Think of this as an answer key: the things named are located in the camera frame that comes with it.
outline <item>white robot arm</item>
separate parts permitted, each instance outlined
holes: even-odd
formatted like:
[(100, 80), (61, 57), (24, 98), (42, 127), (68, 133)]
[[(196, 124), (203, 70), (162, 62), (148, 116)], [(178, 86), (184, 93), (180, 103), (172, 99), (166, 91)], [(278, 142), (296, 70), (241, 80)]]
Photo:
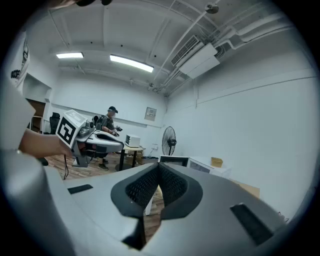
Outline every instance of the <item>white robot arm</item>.
[(88, 167), (90, 158), (99, 154), (118, 152), (124, 143), (115, 136), (96, 130), (94, 121), (75, 110), (63, 113), (56, 129), (56, 135), (71, 149), (75, 156), (74, 167)]

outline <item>electric fan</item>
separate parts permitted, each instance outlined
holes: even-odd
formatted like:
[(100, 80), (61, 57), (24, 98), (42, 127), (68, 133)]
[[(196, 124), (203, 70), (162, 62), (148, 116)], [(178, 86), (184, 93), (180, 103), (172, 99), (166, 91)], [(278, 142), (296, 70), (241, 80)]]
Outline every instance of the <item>electric fan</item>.
[(172, 156), (177, 144), (175, 130), (169, 126), (165, 129), (162, 137), (162, 152), (166, 156)]

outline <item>black mesh panel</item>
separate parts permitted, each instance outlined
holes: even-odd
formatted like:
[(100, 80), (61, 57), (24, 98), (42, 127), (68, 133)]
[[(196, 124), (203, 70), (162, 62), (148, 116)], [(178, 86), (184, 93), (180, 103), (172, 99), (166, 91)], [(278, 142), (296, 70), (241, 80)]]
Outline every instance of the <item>black mesh panel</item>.
[(159, 166), (159, 185), (162, 190), (164, 206), (168, 206), (187, 191), (187, 181), (169, 169)]
[(125, 188), (125, 193), (145, 209), (158, 186), (158, 168), (154, 168)]

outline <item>wooden floor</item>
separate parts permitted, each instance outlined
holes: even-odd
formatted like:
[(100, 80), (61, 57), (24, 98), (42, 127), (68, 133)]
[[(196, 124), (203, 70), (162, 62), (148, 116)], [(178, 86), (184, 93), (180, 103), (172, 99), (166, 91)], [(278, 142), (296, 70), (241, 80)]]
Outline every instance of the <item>wooden floor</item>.
[[(55, 167), (59, 173), (61, 178), (64, 178), (65, 175), (65, 160), (63, 155), (56, 155), (45, 158), (49, 166)], [(91, 163), (87, 168), (77, 168), (72, 167), (74, 159), (71, 157), (66, 158), (66, 163), (69, 169), (69, 175), (67, 176), (67, 180), (70, 179), (81, 179), (86, 177), (98, 176), (111, 174), (116, 172), (116, 165), (120, 162), (120, 154), (109, 153), (106, 158), (109, 163), (106, 165), (109, 170), (104, 170), (99, 168), (98, 160), (96, 158), (92, 159)], [(143, 159), (144, 164), (156, 163), (157, 159)], [(162, 199), (162, 195), (160, 192), (156, 191), (152, 200), (151, 212), (150, 215), (143, 217), (144, 222), (144, 232), (146, 241), (149, 241), (153, 234), (157, 231), (160, 226), (160, 213), (164, 208), (164, 201)]]

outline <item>air conditioner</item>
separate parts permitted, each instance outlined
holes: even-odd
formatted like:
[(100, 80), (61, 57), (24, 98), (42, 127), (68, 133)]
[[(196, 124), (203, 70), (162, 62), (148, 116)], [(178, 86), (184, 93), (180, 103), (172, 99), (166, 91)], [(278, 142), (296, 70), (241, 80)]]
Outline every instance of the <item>air conditioner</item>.
[(196, 35), (191, 36), (171, 60), (172, 65), (178, 68), (181, 67), (192, 55), (204, 46), (204, 43), (201, 42)]
[(220, 64), (215, 57), (217, 52), (213, 45), (208, 43), (185, 61), (179, 70), (194, 79)]

